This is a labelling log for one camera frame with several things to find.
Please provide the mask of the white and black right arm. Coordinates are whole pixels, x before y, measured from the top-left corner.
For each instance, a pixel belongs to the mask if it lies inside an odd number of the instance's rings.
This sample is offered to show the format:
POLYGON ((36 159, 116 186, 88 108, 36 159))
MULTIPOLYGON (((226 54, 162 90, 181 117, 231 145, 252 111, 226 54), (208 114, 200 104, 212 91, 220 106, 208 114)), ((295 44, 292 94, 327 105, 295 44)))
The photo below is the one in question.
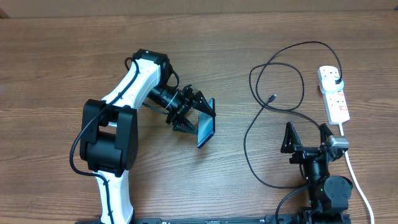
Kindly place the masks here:
POLYGON ((350 223, 349 215, 343 212, 349 207, 353 183, 340 175, 331 175, 329 163, 343 157, 348 151, 349 141, 334 135, 326 124, 320 125, 321 144, 305 147, 291 122, 286 124, 281 153, 291 154, 291 164, 298 164, 305 186, 288 194, 289 197, 308 191, 309 206, 302 207, 294 215, 287 215, 287 223, 350 223))

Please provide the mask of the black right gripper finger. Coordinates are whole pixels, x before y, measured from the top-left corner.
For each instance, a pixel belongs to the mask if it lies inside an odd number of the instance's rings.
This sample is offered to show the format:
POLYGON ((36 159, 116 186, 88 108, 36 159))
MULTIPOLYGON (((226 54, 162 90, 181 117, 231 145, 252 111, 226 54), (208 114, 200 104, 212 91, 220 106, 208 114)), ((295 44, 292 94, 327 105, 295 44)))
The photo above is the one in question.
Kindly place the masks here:
POLYGON ((281 153, 294 153, 302 148, 300 138, 291 122, 285 127, 285 135, 280 149, 281 153))
POLYGON ((323 123, 319 126, 321 144, 326 143, 326 140, 333 135, 329 127, 323 123))

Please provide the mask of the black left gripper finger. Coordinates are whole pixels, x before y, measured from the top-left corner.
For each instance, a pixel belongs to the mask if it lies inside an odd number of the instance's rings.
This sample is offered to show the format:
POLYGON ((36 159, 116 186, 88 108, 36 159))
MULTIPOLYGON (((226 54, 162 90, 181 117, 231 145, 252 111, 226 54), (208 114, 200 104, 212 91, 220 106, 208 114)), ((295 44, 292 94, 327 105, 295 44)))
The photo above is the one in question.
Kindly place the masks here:
POLYGON ((174 121, 172 129, 183 133, 198 134, 198 129, 185 117, 174 121))
POLYGON ((198 91, 194 94, 192 107, 213 118, 216 116, 213 99, 208 102, 201 91, 198 91))

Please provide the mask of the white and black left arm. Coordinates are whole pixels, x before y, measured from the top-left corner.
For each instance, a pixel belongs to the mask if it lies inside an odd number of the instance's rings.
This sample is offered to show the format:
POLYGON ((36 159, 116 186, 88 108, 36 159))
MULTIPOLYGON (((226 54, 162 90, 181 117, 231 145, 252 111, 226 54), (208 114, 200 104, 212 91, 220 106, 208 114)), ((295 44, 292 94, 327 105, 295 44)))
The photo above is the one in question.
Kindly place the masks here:
POLYGON ((81 132, 72 145, 88 165, 86 175, 98 183, 102 214, 97 223, 134 222, 129 170, 138 151, 137 112, 146 98, 164 108, 173 131, 196 135, 198 148, 215 134, 215 99, 207 100, 191 85, 170 86, 176 72, 166 54, 139 49, 124 64, 127 74, 118 86, 85 103, 81 132))

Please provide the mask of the blue screen smartphone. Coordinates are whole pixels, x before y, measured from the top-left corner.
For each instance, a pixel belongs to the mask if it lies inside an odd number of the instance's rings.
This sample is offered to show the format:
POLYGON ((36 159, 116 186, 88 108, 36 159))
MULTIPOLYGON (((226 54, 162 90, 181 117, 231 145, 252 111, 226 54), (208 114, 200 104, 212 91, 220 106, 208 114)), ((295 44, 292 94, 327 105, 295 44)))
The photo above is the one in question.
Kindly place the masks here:
POLYGON ((215 134, 215 118, 204 112, 199 112, 197 148, 200 149, 201 147, 203 147, 214 134, 215 134))

